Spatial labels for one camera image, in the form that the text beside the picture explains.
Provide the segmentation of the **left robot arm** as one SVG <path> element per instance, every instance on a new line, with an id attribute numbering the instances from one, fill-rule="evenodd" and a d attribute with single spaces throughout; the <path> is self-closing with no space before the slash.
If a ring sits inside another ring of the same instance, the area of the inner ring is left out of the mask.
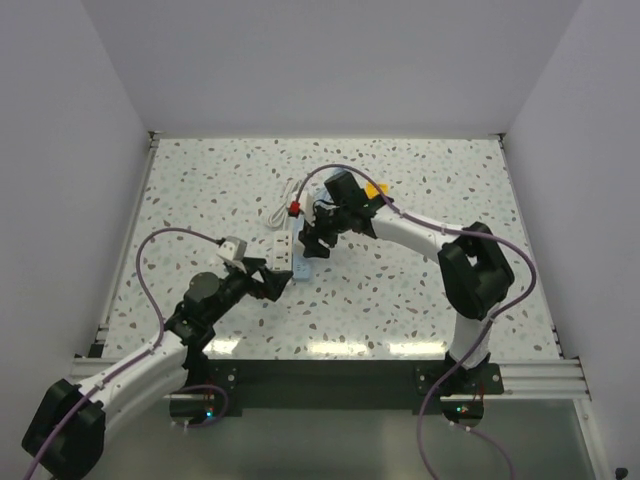
<path id="1" fill-rule="evenodd" d="M 106 446 L 162 397 L 205 388 L 214 325 L 244 297 L 277 301 L 293 277 L 248 257 L 227 274 L 196 274 L 158 333 L 137 350 L 77 383 L 61 379 L 46 391 L 22 439 L 33 460 L 57 479 L 82 479 Z"/>

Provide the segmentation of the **white power strip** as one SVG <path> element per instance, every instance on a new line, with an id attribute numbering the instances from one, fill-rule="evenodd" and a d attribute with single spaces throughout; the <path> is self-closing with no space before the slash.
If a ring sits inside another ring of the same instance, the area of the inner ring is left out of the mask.
<path id="1" fill-rule="evenodd" d="M 293 255 L 293 235 L 291 231 L 281 230 L 274 233 L 271 251 L 271 268 L 274 271 L 291 271 Z"/>

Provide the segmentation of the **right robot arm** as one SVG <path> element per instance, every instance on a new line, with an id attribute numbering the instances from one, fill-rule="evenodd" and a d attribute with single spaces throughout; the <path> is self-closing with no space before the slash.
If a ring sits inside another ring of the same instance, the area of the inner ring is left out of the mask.
<path id="1" fill-rule="evenodd" d="M 496 312 L 515 276 L 491 230 L 436 224 L 402 211 L 381 190 L 367 194 L 353 174 L 340 171 L 324 182 L 329 199 L 314 198 L 301 185 L 291 196 L 288 215 L 302 216 L 299 240 L 306 258 L 327 258 L 338 236 L 354 232 L 405 247 L 436 263 L 444 292 L 456 312 L 445 369 L 448 386 L 469 392 L 481 380 L 479 365 L 489 356 L 489 316 Z"/>

